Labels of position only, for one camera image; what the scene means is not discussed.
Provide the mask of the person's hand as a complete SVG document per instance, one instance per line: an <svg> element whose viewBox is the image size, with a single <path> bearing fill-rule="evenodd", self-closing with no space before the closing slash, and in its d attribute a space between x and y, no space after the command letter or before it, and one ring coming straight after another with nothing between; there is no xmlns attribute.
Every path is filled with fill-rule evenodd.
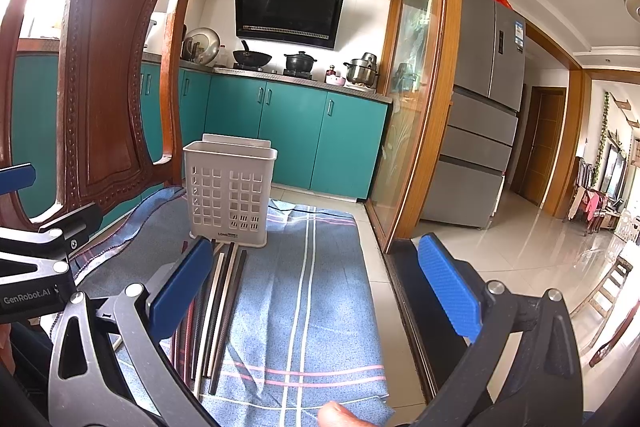
<svg viewBox="0 0 640 427"><path fill-rule="evenodd" d="M375 427L334 401L326 403L317 418L319 427Z"/></svg>

